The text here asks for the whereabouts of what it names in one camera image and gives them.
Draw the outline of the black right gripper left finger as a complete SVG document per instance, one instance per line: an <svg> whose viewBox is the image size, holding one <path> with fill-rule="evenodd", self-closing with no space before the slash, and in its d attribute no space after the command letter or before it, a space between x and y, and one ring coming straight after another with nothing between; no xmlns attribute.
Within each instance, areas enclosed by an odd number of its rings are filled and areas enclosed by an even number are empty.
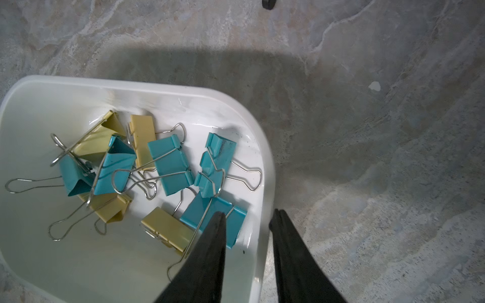
<svg viewBox="0 0 485 303"><path fill-rule="evenodd" d="M193 252L156 302L220 302L226 261L226 216L213 214Z"/></svg>

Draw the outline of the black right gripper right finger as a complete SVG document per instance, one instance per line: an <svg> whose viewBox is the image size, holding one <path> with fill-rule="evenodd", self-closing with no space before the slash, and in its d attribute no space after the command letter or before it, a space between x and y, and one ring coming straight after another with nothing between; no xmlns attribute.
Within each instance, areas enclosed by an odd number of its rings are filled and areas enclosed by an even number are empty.
<svg viewBox="0 0 485 303"><path fill-rule="evenodd" d="M279 302L346 302L314 260L285 210L274 210L269 229Z"/></svg>

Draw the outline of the white plastic storage box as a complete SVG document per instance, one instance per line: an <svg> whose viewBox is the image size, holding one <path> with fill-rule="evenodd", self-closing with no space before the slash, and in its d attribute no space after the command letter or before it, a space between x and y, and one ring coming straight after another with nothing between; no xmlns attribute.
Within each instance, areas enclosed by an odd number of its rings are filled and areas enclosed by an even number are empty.
<svg viewBox="0 0 485 303"><path fill-rule="evenodd" d="M176 206L178 196L160 191L147 200L130 192L124 219L101 236L96 217L81 199L68 196L51 162L61 153L51 135L72 145L108 111L123 124L151 115L157 129L182 123L184 151L197 171L209 133L237 144L235 159L251 169L239 175L249 191L227 181L224 199L247 209L238 239L226 251L223 302L258 302L275 196L275 165L268 138L255 117L216 90L88 78L30 76L1 103L1 259L13 276L54 302L152 302L180 268L179 255L143 230L154 208Z"/></svg>

